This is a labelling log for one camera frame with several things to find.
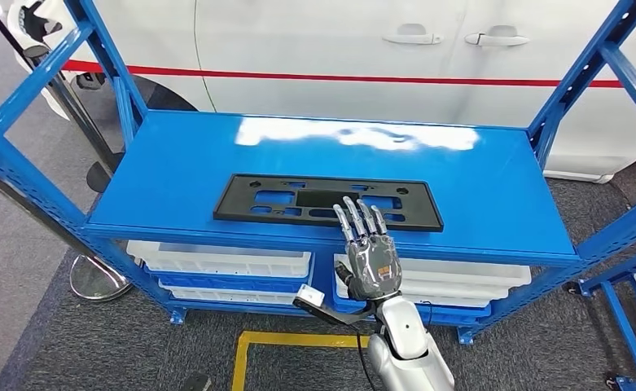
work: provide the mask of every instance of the robotic arm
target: robotic arm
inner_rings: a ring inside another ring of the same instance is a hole
[[[389,391],[454,391],[452,373],[416,306],[399,291],[399,256],[382,213],[375,206],[371,213],[362,200],[356,203],[358,208],[344,197],[356,235],[344,210],[334,205],[350,265],[337,262],[335,270],[349,288],[349,296],[366,302],[366,306],[354,314],[337,313],[325,305],[324,293],[308,285],[300,288],[294,305],[335,324],[350,325],[374,315],[381,328],[370,338],[368,356]]]

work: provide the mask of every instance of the yellow floor tape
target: yellow floor tape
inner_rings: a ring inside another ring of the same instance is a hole
[[[368,346],[368,336],[361,336],[361,345]],[[236,347],[234,378],[231,391],[243,391],[246,383],[248,365],[248,346],[250,344],[312,346],[328,348],[357,348],[356,336],[338,336],[334,334],[291,334],[286,332],[242,332]]]

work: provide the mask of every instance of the white car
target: white car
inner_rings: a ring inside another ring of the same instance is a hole
[[[95,2],[130,71],[201,111],[526,126],[616,0]],[[15,0],[8,26],[53,47],[74,23],[35,3]],[[623,51],[636,65],[636,30]],[[65,69],[100,72],[87,45]],[[606,182],[634,161],[636,107],[604,69],[546,175]]]

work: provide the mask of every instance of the red stripe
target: red stripe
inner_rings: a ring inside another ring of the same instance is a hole
[[[70,59],[64,70],[76,72],[102,72],[98,63]],[[226,72],[208,71],[203,69],[176,69],[141,67],[129,65],[128,70],[137,75],[166,75],[166,76],[199,76],[199,77],[235,77],[252,79],[282,79],[282,80],[322,80],[322,81],[369,81],[379,83],[415,83],[415,84],[453,84],[468,86],[523,86],[523,87],[555,87],[559,80],[541,79],[478,79],[478,78],[450,78],[450,77],[381,77],[381,76],[337,76],[337,75],[301,75],[294,73],[264,73],[264,72]],[[618,80],[594,80],[591,87],[621,88]]]

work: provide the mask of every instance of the white robot forearm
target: white robot forearm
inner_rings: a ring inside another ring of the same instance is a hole
[[[371,336],[368,356],[389,391],[454,391],[454,378],[415,305],[398,296],[378,308],[384,332]]]

